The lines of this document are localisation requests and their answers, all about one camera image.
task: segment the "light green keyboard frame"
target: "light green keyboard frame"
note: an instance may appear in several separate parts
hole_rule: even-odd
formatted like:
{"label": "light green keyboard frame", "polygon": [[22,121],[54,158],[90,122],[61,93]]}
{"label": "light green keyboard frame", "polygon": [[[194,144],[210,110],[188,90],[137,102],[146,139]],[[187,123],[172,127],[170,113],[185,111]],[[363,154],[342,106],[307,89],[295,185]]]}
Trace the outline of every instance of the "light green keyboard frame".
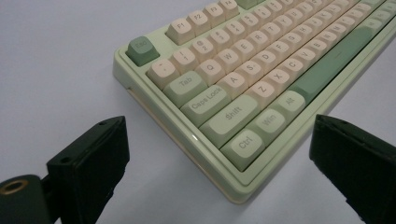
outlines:
{"label": "light green keyboard frame", "polygon": [[[240,15],[249,11],[239,8]],[[165,35],[167,28],[145,35],[161,53],[161,58],[169,58],[175,50],[191,44],[189,41],[176,46]],[[152,63],[138,67],[128,58],[125,54],[127,45],[115,52],[113,75],[230,201],[243,203],[265,184],[307,137],[316,114],[326,113],[337,102],[395,34],[396,18],[393,18],[245,172],[239,172],[146,76]]]}

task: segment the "space bar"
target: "space bar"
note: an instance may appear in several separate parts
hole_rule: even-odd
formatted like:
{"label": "space bar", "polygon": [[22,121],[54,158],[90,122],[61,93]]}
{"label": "space bar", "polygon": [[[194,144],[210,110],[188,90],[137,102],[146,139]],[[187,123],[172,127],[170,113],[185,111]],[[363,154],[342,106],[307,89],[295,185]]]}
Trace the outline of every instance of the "space bar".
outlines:
{"label": "space bar", "polygon": [[371,41],[373,30],[361,26],[349,33],[290,87],[309,104],[326,85]]}

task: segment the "mechanical keyboard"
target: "mechanical keyboard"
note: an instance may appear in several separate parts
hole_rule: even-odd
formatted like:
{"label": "mechanical keyboard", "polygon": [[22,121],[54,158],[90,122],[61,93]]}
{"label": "mechanical keyboard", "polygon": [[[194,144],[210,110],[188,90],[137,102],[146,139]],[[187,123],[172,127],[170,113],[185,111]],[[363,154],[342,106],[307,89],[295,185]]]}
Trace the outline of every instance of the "mechanical keyboard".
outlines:
{"label": "mechanical keyboard", "polygon": [[396,0],[219,0],[116,50],[113,75],[234,203],[396,33]]}

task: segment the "white backdrop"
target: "white backdrop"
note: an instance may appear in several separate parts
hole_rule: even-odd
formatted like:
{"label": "white backdrop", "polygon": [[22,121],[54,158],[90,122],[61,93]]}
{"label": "white backdrop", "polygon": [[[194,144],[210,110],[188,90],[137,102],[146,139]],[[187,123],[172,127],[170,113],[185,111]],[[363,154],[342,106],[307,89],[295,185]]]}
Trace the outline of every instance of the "white backdrop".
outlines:
{"label": "white backdrop", "polygon": [[[0,182],[124,115],[131,151],[98,223],[361,223],[308,137],[248,203],[229,203],[112,76],[113,52],[210,0],[0,0]],[[330,113],[396,145],[396,41]]]}

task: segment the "shift key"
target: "shift key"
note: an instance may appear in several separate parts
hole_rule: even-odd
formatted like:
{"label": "shift key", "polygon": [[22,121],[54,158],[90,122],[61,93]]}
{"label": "shift key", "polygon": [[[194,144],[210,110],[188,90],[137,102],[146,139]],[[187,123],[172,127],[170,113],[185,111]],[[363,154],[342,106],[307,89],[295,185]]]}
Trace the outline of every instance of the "shift key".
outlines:
{"label": "shift key", "polygon": [[243,94],[204,123],[200,130],[213,145],[220,148],[259,113],[257,101]]}

